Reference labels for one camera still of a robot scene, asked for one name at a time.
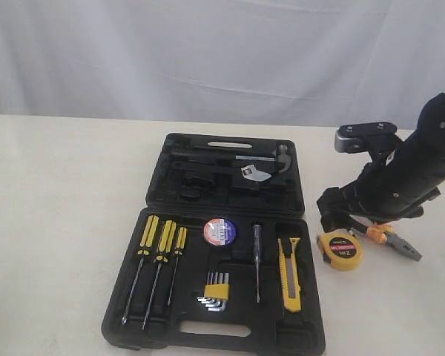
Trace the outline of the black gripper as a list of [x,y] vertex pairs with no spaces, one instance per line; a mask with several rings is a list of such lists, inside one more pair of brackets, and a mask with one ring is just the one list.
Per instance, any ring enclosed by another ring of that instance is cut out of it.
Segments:
[[320,223],[324,232],[333,232],[350,229],[350,213],[378,223],[421,217],[423,203],[440,195],[439,185],[438,162],[371,164],[342,190],[322,193],[317,200]]

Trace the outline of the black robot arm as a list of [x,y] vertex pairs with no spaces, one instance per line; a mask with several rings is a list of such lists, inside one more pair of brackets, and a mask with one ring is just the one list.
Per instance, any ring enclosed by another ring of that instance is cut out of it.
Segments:
[[423,203],[440,195],[438,186],[445,181],[445,93],[424,105],[416,129],[406,139],[396,132],[391,122],[336,130],[337,152],[367,152],[371,160],[354,181],[327,188],[318,199],[324,231],[349,227],[352,216],[376,223],[420,217]]

